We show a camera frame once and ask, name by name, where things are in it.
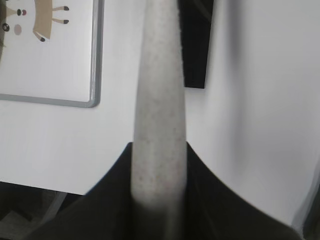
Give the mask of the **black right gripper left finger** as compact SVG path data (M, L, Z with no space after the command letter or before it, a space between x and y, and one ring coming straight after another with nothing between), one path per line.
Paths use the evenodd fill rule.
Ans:
M85 195L26 236L27 240L133 240L130 142Z

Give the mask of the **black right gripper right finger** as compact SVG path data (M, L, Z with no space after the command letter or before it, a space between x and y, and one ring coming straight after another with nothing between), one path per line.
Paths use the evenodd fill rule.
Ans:
M228 188L187 146L186 240L299 240L290 226Z

